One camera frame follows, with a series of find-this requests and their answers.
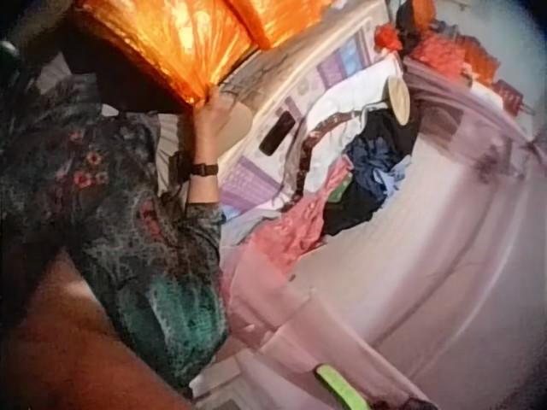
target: floral dress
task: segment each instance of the floral dress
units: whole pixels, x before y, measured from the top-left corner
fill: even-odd
[[[93,75],[44,95],[21,81],[0,89],[3,334],[65,249],[123,343],[187,393],[227,336],[217,204],[168,216],[156,116],[101,116]]]

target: person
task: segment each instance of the person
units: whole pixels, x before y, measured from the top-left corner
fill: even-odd
[[[4,60],[9,52],[4,47]],[[32,75],[18,63],[11,66],[16,69],[3,73],[0,87],[2,357],[11,358],[2,360],[3,375],[9,375],[3,379],[16,384],[13,359],[29,360],[21,355],[22,341],[36,344],[37,328],[40,337],[55,339],[53,353],[30,350],[39,356],[37,369],[49,360],[55,366],[66,361],[72,370],[55,371],[55,382],[37,388],[39,394],[3,388],[3,396],[25,408],[147,408],[154,397],[150,408],[187,408],[173,390],[191,397],[189,382],[228,333],[219,290],[215,141],[228,107],[212,87],[209,100],[194,110],[195,166],[187,199],[182,203],[178,193],[169,198],[184,207],[184,218],[176,220],[156,195],[154,115],[103,116],[92,74],[68,76],[40,94]],[[40,295],[55,288],[52,272],[73,280],[81,275],[108,320],[95,320],[100,324],[91,329],[72,321],[67,331],[65,322],[56,322],[59,315],[45,318],[47,297]],[[75,341],[62,348],[70,335],[83,346],[67,358],[77,349]],[[93,383],[73,383],[81,366],[94,369],[83,371]],[[113,378],[116,371],[123,380]],[[34,385],[47,379],[35,373]],[[116,383],[116,394],[134,400],[110,402],[114,387],[108,381]],[[77,393],[68,394],[66,383]],[[145,390],[156,393],[150,398]]]

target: black watch strap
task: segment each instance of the black watch strap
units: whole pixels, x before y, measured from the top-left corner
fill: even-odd
[[[217,164],[194,164],[191,166],[191,175],[198,175],[200,177],[208,177],[211,175],[217,175],[219,173],[219,166]]]

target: pile of clothes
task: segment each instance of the pile of clothes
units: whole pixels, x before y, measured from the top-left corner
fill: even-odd
[[[329,198],[323,212],[324,235],[370,220],[393,195],[404,179],[419,127],[420,116],[413,104],[405,126],[388,108],[368,113],[365,129],[346,147],[354,166],[352,179],[343,192],[336,190],[337,195]]]

